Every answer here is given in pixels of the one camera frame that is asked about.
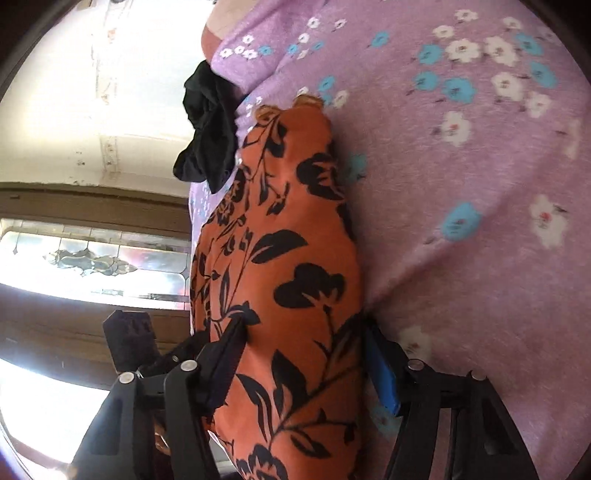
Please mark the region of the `pink mattress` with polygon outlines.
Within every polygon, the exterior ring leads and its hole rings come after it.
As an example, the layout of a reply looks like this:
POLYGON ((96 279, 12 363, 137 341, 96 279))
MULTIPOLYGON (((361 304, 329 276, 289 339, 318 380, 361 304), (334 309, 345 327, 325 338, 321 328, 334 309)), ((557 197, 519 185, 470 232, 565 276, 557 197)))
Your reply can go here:
POLYGON ((201 48, 208 63, 211 63, 222 40, 257 3, 259 0, 219 0, 215 3, 201 34, 201 48))

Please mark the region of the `purple floral bed sheet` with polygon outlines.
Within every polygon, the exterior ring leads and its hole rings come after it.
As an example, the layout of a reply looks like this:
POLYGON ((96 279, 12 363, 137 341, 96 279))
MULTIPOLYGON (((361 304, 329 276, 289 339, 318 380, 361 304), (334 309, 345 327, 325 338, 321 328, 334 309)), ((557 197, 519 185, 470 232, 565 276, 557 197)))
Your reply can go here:
MULTIPOLYGON (((590 85, 519 1, 259 1, 221 42, 239 165, 262 106, 322 100, 369 320, 436 372, 479 370, 534 469, 590 443, 590 85)), ((353 476, 400 426, 363 371, 353 476)))

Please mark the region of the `orange black floral garment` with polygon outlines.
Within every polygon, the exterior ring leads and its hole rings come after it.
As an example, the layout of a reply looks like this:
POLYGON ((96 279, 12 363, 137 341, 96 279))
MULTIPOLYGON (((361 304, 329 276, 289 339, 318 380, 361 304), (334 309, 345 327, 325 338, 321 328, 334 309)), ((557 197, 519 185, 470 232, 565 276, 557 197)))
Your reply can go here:
POLYGON ((262 106, 193 256, 194 329, 245 321, 209 430, 245 479, 349 479, 360 447, 362 275, 322 100, 262 106))

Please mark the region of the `stained glass wooden door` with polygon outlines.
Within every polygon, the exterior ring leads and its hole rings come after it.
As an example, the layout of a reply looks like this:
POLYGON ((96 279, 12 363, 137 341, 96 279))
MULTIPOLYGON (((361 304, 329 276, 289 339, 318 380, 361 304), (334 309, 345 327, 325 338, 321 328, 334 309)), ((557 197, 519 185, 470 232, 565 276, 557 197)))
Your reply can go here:
POLYGON ((183 198, 105 187, 1 187, 1 358, 108 388, 104 320, 148 315, 152 348, 189 334, 191 223, 183 198))

